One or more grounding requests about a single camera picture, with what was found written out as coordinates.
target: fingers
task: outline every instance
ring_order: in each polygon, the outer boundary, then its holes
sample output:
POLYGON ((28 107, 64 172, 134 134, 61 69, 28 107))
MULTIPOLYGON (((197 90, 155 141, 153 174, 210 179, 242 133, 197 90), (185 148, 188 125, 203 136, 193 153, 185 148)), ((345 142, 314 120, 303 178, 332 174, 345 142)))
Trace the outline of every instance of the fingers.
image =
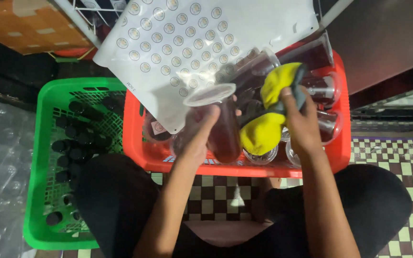
POLYGON ((286 109, 286 114, 289 117, 300 114, 297 109, 295 98, 292 96, 290 87, 283 88, 280 91, 280 100, 283 102, 284 108, 286 109))
POLYGON ((305 88, 302 85, 299 85, 301 91, 305 94, 305 107, 306 107, 306 116, 307 117, 316 117, 317 116, 317 105, 313 102, 312 96, 307 91, 307 88, 305 88))
POLYGON ((216 124, 219 115, 221 114, 221 109, 216 105, 210 105, 208 107, 208 112, 203 116, 200 122, 200 129, 196 135, 196 138, 204 139, 205 142, 210 135, 211 128, 216 124))

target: round sticker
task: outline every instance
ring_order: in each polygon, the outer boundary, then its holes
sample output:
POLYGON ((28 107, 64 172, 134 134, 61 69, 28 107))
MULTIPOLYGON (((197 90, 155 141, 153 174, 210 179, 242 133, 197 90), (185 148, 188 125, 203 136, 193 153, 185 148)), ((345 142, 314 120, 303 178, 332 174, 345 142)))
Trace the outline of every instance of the round sticker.
POLYGON ((86 8, 95 9, 95 4, 92 2, 84 2, 86 8))
POLYGON ((200 4, 194 3, 194 4, 191 5, 191 13, 193 15, 199 14, 201 10, 202 10, 202 8, 200 7, 200 4))
POLYGON ((115 3, 114 8, 116 8, 117 10, 123 10, 125 9, 125 5, 123 3, 115 3))
POLYGON ((140 25, 143 30, 150 30, 152 28, 152 22, 147 18, 141 19, 140 25))
POLYGON ((226 67, 226 73, 227 74, 232 74, 233 73, 233 66, 229 65, 228 67, 226 67))
POLYGON ((142 63, 141 66, 140 66, 140 69, 143 73, 147 73, 147 72, 149 72, 151 67, 149 66, 148 63, 142 63))
POLYGON ((140 6, 137 3, 132 3, 130 5, 129 13, 131 15, 137 15, 140 13, 140 6))
POLYGON ((208 40, 213 40, 215 36, 216 36, 216 33, 212 30, 209 30, 205 33, 205 38, 208 40))
POLYGON ((232 44, 232 42, 233 42, 233 36, 232 36, 232 34, 227 34, 227 35, 224 37, 224 42, 225 42, 226 44, 232 44))
POLYGON ((180 13, 180 14, 176 17, 176 21, 177 21, 180 25, 186 24, 186 22, 187 22, 187 15, 186 15, 186 14, 183 14, 183 13, 180 13))
POLYGON ((164 65, 164 66, 162 66, 162 68, 160 68, 160 72, 163 75, 169 75, 170 74, 170 67, 164 65))
POLYGON ((219 57, 219 61, 221 62, 221 64, 227 63, 227 60, 228 60, 228 58, 227 58, 226 55, 222 55, 222 56, 219 57))
POLYGON ((141 50, 148 52, 149 50, 151 50, 151 45, 145 41, 140 44, 140 48, 141 50))
POLYGON ((164 31, 168 34, 172 34, 175 31, 175 26, 171 23, 167 23, 164 26, 164 31))
POLYGON ((199 78, 200 78, 200 80, 206 79, 206 78, 207 78, 206 72, 205 72, 205 71, 201 71, 201 72, 199 73, 199 78))
POLYGON ((180 95, 182 97, 186 97, 188 93, 189 93, 189 91, 187 91, 186 88, 180 88, 180 95))
POLYGON ((129 37, 131 39, 137 40, 140 38, 140 32, 135 28, 131 28, 129 29, 129 37))
POLYGON ((216 74, 216 81, 220 83, 222 80, 224 80, 224 75, 222 73, 216 74))
POLYGON ((175 67, 180 66, 181 65, 181 59, 177 56, 173 57, 172 65, 175 66, 175 67))
POLYGON ((217 29, 221 32, 227 30, 227 22, 222 21, 218 24, 217 29))
POLYGON ((160 63, 160 61, 162 61, 162 58, 160 57, 159 54, 153 54, 151 56, 151 60, 152 60, 153 63, 158 64, 158 63, 160 63))
POLYGON ((218 19, 219 17, 221 17, 221 14, 222 14, 222 10, 219 7, 216 7, 211 11, 211 17, 215 19, 218 19))
POLYGON ((152 41, 156 43, 160 43, 162 41, 162 35, 160 33, 154 33, 152 34, 152 41))
POLYGON ((235 64, 236 64, 238 67, 244 65, 244 59, 240 57, 239 59, 237 59, 237 62, 236 62, 235 64))
POLYGON ((167 7, 172 11, 178 9, 178 0, 167 0, 167 7))
POLYGON ((156 8, 154 11, 152 11, 152 14, 154 15, 154 19, 161 21, 165 18, 165 13, 164 10, 161 8, 156 8))
POLYGON ((137 61, 138 59, 140 59, 140 53, 138 53, 138 52, 135 51, 135 50, 130 51, 129 57, 130 57, 130 59, 132 59, 133 61, 137 61))
POLYGON ((164 46, 162 47, 162 52, 163 52, 165 55, 170 55, 170 54, 172 53, 172 47, 171 47, 170 45, 164 45, 164 46))
POLYGON ((251 58, 253 58, 253 57, 255 56, 255 54, 256 54, 256 52, 251 49, 250 51, 248 51, 248 54, 246 54, 246 56, 247 56, 249 59, 251 59, 251 58))
POLYGON ((196 70, 200 67, 200 62, 198 60, 194 60, 191 62, 192 69, 196 70))
POLYGON ((178 86, 178 85, 180 85, 180 80, 179 80, 178 78, 176 78, 176 77, 172 77, 172 78, 170 79, 170 84, 171 84, 172 86, 178 86))
POLYGON ((198 85, 199 85, 199 83, 194 79, 189 81, 189 87, 191 87, 192 89, 197 88, 198 85))
POLYGON ((120 48, 127 48, 129 46, 129 43, 124 38, 119 38, 117 44, 120 48))
POLYGON ((221 52, 221 50, 222 50, 222 45, 221 45, 221 43, 215 43, 215 44, 213 44, 213 51, 214 51, 215 53, 219 53, 219 52, 221 52))
POLYGON ((203 41, 201 39, 196 39, 194 41, 194 47, 196 49, 202 49, 203 48, 203 41))
POLYGON ((180 71, 180 75, 181 75, 182 77, 186 77, 186 76, 188 76, 188 75, 189 75, 189 70, 188 70, 188 69, 186 69, 186 68, 181 69, 181 71, 180 71))
POLYGON ((185 58, 189 58, 192 56, 192 50, 190 48, 183 49, 183 56, 185 58))
POLYGON ((192 37, 196 34, 196 29, 194 29, 194 27, 188 27, 186 29, 186 36, 188 37, 192 37))
POLYGON ((215 72, 217 70, 217 64, 216 63, 211 63, 208 66, 208 69, 210 70, 210 72, 215 72))
POLYGON ((184 42, 184 39, 181 36, 176 36, 173 39, 173 43, 177 46, 181 46, 183 44, 183 42, 184 42))
POLYGON ((208 61, 208 60, 210 60, 210 57, 211 57, 210 52, 205 51, 205 52, 202 53, 202 60, 203 60, 203 61, 208 61))
POLYGON ((238 49, 238 46, 235 46, 235 47, 233 47, 233 48, 230 50, 230 54, 231 54, 232 56, 238 55, 239 52, 240 52, 240 50, 238 49))
POLYGON ((208 19, 205 17, 200 18, 198 25, 201 28, 205 28, 206 26, 208 26, 208 19))

